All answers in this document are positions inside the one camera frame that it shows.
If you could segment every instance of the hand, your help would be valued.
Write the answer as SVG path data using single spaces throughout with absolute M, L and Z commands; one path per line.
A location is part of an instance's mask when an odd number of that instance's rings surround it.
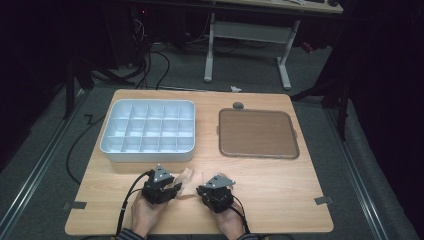
M 243 213 L 243 210 L 236 202 L 231 206 L 240 213 Z M 234 210 L 229 208 L 222 213 L 215 213 L 213 211 L 211 211 L 211 213 L 218 224 L 219 230 L 221 230 L 229 240 L 237 240 L 244 234 L 243 221 Z
M 168 202 L 150 204 L 142 195 L 137 194 L 132 210 L 132 231 L 146 239 L 147 233 L 157 223 Z

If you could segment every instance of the sleeve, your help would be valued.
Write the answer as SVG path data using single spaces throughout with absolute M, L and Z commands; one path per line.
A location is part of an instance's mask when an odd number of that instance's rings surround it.
M 244 234 L 243 236 L 239 237 L 237 240 L 259 240 L 258 236 L 255 234 Z
M 118 236 L 116 236 L 116 240 L 145 240 L 140 235 L 134 233 L 129 229 L 122 229 Z

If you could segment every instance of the white desk frame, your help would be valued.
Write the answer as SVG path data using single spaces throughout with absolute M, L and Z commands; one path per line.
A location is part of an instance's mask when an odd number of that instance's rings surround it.
M 286 61 L 296 37 L 300 21 L 296 20 L 291 28 L 272 27 L 265 25 L 253 25 L 245 23 L 216 21 L 215 14 L 211 14 L 209 31 L 209 48 L 206 57 L 205 82 L 212 81 L 213 72 L 213 44 L 215 37 L 233 38 L 241 40 L 251 40 L 260 42 L 272 42 L 285 44 L 282 57 L 277 57 L 277 65 L 280 70 L 280 77 L 283 87 L 291 89 L 290 79 L 287 74 Z

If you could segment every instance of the white plastic tray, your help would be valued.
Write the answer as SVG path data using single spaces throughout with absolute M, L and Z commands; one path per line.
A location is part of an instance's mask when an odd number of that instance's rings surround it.
M 194 103 L 187 100 L 118 100 L 100 149 L 114 162 L 189 161 L 195 119 Z

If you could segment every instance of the desk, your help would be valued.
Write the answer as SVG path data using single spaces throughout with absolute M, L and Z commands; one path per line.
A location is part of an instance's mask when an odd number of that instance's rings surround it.
M 181 91 L 118 90 L 118 99 L 185 99 L 196 106 L 194 157 L 183 163 L 162 163 L 177 176 L 185 168 L 198 172 L 216 171 L 235 180 L 233 194 L 244 205 L 253 233 L 329 232 L 333 222 L 325 204 L 315 198 L 323 193 L 306 147 L 289 96 L 283 94 L 218 93 Z M 218 149 L 218 112 L 242 102 L 246 109 L 278 110 L 288 113 L 297 133 L 300 150 L 295 160 L 231 158 Z M 85 209 L 72 209 L 66 223 L 70 235 L 113 235 L 122 201 L 143 172 L 156 163 L 114 163 L 100 151 L 104 121 L 75 201 L 86 202 Z M 129 200 L 124 227 L 131 223 Z M 199 197 L 172 200 L 152 234 L 220 233 L 209 210 Z
M 246 4 L 261 7 L 286 8 L 297 11 L 314 11 L 321 13 L 343 12 L 340 5 L 332 7 L 325 3 L 306 2 L 305 5 L 283 1 L 283 0 L 214 0 L 215 2 Z M 213 72 L 213 44 L 215 37 L 234 38 L 241 40 L 252 40 L 285 44 L 281 57 L 277 58 L 278 70 L 284 89 L 290 90 L 291 83 L 286 69 L 286 61 L 296 37 L 300 20 L 295 20 L 291 27 L 273 27 L 253 24 L 234 23 L 227 21 L 215 21 L 215 14 L 211 14 L 209 27 L 209 46 L 205 65 L 205 82 L 212 81 Z

